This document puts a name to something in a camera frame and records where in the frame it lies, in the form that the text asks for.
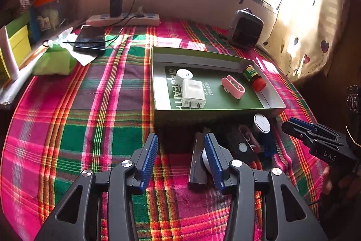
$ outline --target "pink object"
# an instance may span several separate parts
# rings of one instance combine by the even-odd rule
[[[240,99],[246,92],[244,87],[230,75],[222,78],[222,85],[236,99]]]

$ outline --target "blue ribbed rubber pad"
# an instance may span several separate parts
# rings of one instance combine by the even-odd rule
[[[300,119],[293,118],[293,117],[288,119],[288,121],[290,121],[291,123],[297,124],[297,125],[299,125],[299,126],[301,126],[303,128],[306,128],[306,129],[312,131],[313,133],[316,133],[316,129],[312,124],[309,124],[309,123],[307,123],[305,121],[302,121]]]
[[[224,190],[224,182],[220,161],[215,153],[213,143],[209,135],[204,138],[205,153],[207,154],[209,167],[212,171],[214,186],[222,193]]]
[[[141,169],[143,175],[143,181],[140,183],[140,190],[142,191],[142,193],[144,193],[144,191],[147,189],[149,185],[157,152],[158,152],[158,137],[154,135],[150,143],[150,147],[148,149],[146,160],[144,161],[144,165]]]

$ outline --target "curtain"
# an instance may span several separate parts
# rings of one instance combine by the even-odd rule
[[[282,0],[271,35],[260,47],[296,84],[320,71],[327,75],[348,5],[348,0]]]

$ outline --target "black power adapter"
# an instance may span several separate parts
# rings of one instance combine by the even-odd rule
[[[118,17],[122,13],[123,0],[111,0],[109,6],[110,17]]]

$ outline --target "small bottle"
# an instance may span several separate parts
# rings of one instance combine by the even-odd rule
[[[247,79],[253,90],[256,92],[260,92],[266,86],[265,81],[262,79],[261,75],[257,73],[252,65],[248,65],[244,69],[243,76]]]

